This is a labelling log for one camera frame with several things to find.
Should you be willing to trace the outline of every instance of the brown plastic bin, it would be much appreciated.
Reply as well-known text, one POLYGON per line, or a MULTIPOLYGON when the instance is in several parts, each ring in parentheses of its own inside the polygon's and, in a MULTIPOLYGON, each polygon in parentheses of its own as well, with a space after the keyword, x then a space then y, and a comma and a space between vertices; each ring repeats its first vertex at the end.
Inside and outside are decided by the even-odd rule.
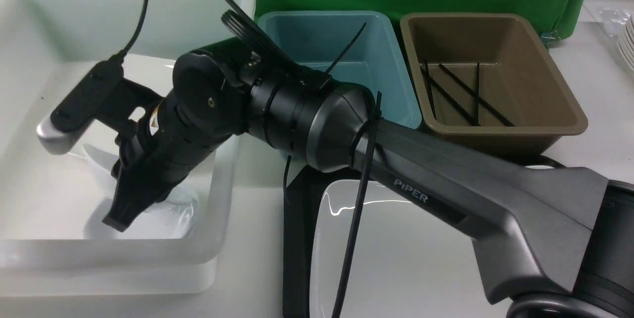
POLYGON ((412 13, 401 32, 426 126, 442 138, 499 156, 540 154, 562 136, 579 135, 588 119, 530 23, 516 15, 412 13), (480 64, 479 95, 513 126, 478 108, 466 118, 431 86, 435 118, 421 66, 474 116, 475 98, 443 72, 447 67, 472 90, 480 64))

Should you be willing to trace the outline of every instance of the light blue bin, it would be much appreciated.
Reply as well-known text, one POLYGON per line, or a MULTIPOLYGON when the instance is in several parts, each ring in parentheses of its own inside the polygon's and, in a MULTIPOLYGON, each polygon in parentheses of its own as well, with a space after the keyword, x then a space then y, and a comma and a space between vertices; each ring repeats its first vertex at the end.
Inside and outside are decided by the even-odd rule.
POLYGON ((421 125, 421 110, 389 18, 374 11, 277 11, 258 25, 290 58, 326 70, 363 23, 367 26, 330 73, 339 81, 365 85, 383 94, 383 118, 406 126, 421 125))

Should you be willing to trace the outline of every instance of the white plastic bin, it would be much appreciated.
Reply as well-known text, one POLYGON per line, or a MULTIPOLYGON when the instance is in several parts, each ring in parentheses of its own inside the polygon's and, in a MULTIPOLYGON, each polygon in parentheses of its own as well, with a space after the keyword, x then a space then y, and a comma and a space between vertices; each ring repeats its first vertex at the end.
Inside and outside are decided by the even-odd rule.
MULTIPOLYGON (((255 0, 235 1, 254 15, 255 0)), ((85 239, 82 220, 103 199, 88 164, 46 153, 36 137, 38 122, 91 65, 127 43, 141 2, 0 0, 0 296, 191 293, 213 283, 237 137, 186 180, 200 198, 190 234, 152 240, 85 239)), ((227 9, 223 0, 150 0, 125 76, 165 92, 170 60, 231 36, 220 22, 227 9)), ((111 146, 103 129, 87 136, 111 146)))

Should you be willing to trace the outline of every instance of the white table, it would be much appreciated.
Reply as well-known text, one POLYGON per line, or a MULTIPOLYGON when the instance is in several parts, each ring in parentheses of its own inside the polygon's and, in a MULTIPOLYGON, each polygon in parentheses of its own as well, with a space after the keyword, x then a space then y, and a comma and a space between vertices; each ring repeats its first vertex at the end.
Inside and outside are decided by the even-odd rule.
MULTIPOLYGON (((625 1, 615 2, 622 6, 625 1)), ((590 125, 583 135, 557 142, 546 155, 634 183, 634 75, 611 57, 600 27, 592 22, 600 2, 586 0, 575 34, 551 51, 590 125)), ((283 158, 251 137, 245 137, 240 146, 226 243, 209 291, 170 296, 0 298, 0 316, 281 318, 283 158), (254 161, 265 164, 266 171, 256 171, 250 165, 254 161)), ((298 170, 295 166, 292 173, 298 170)), ((473 294, 483 295, 481 291, 473 294)))

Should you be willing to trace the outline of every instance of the black cable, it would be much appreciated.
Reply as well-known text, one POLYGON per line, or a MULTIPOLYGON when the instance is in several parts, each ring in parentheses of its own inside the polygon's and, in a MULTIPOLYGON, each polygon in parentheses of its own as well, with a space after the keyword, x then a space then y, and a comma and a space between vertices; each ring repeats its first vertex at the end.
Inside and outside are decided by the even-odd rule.
POLYGON ((288 182, 288 170, 290 169, 290 162, 292 161, 293 156, 288 155, 288 158, 286 158, 286 167, 284 168, 284 180, 283 180, 283 187, 282 187, 282 195, 284 197, 284 203, 286 205, 289 205, 290 203, 288 202, 288 196, 286 194, 286 187, 288 187, 287 182, 288 182))
POLYGON ((339 277, 339 288, 337 288, 335 306, 332 309, 332 318, 339 318, 339 316, 341 316, 341 311, 344 307, 344 298, 346 298, 346 289, 348 286, 348 279, 350 277, 350 269, 353 263, 356 237, 359 232, 359 224, 361 223, 363 201, 365 200, 365 192, 368 188, 368 181, 370 180, 372 157, 374 156, 374 146, 376 145, 376 127, 378 126, 376 120, 380 117, 381 97, 381 92, 378 92, 376 95, 376 106, 374 106, 374 111, 369 119, 371 122, 368 128, 368 146, 365 150, 365 162, 363 163, 361 180, 359 181, 355 210, 353 211, 353 220, 350 224, 350 233, 348 234, 348 243, 346 245, 346 253, 344 254, 344 264, 341 268, 341 276, 339 277))
POLYGON ((128 43, 120 50, 117 54, 114 55, 113 58, 118 59, 118 61, 123 63, 123 59, 127 56, 127 52, 132 49, 132 46, 136 42, 136 39, 139 38, 139 34, 141 33, 141 29, 143 28, 143 22, 145 22, 145 14, 148 11, 148 0, 143 0, 143 6, 141 7, 141 15, 139 16, 139 22, 136 24, 136 29, 134 30, 134 34, 128 43))
POLYGON ((353 46, 353 44, 355 44, 356 40, 358 40, 359 36, 361 35, 361 33, 363 32, 363 29, 365 29, 365 26, 367 26, 368 23, 367 22, 363 22, 363 25, 361 26, 361 28, 358 30, 358 32, 355 34, 355 36, 353 37, 353 39, 350 41, 350 43, 348 43, 346 45, 346 47, 344 47, 344 50, 341 51, 341 53, 337 56, 337 58, 335 58, 335 61, 333 61, 333 63, 330 65, 330 67, 328 67, 328 69, 326 69, 326 74, 330 73, 330 71, 335 67, 335 65, 337 65, 337 63, 339 63, 339 61, 341 61, 341 59, 346 55, 346 53, 348 53, 348 51, 351 49, 351 47, 353 46))

